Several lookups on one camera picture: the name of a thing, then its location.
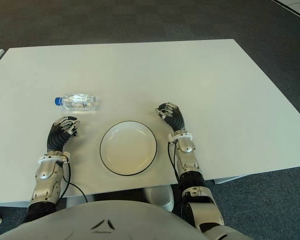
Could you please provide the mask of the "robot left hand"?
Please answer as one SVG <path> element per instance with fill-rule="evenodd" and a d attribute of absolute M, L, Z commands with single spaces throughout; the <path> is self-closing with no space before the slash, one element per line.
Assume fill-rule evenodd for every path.
<path fill-rule="evenodd" d="M 67 141 L 78 134 L 80 124 L 81 122 L 74 116 L 64 116 L 56 120 L 52 124 L 47 137 L 47 152 L 63 152 Z"/>

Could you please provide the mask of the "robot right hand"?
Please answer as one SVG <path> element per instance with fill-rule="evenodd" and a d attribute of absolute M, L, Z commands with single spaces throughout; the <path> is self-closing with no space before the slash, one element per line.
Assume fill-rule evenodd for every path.
<path fill-rule="evenodd" d="M 179 107 L 171 102 L 166 102 L 155 109 L 156 114 L 164 120 L 173 131 L 185 130 L 185 122 Z"/>

